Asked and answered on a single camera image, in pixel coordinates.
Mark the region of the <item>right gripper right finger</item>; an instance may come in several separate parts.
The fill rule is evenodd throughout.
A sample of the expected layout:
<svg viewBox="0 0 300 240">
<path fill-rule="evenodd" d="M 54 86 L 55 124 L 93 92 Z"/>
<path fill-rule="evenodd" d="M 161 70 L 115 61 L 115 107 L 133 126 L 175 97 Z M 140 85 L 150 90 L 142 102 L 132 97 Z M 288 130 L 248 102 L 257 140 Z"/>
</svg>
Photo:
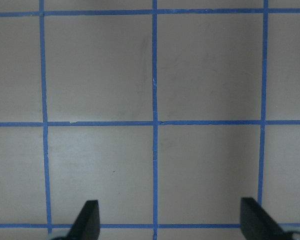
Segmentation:
<svg viewBox="0 0 300 240">
<path fill-rule="evenodd" d="M 285 240 L 285 231 L 252 197 L 240 200 L 240 230 L 246 240 Z"/>
</svg>

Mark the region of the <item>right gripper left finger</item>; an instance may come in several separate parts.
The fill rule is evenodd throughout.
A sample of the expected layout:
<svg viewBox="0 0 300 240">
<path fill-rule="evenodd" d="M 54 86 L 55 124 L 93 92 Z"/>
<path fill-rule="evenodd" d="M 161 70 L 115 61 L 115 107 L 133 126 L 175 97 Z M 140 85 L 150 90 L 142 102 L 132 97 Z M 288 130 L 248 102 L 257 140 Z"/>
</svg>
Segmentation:
<svg viewBox="0 0 300 240">
<path fill-rule="evenodd" d="M 87 200 L 70 228 L 68 240 L 97 240 L 100 235 L 98 200 Z"/>
</svg>

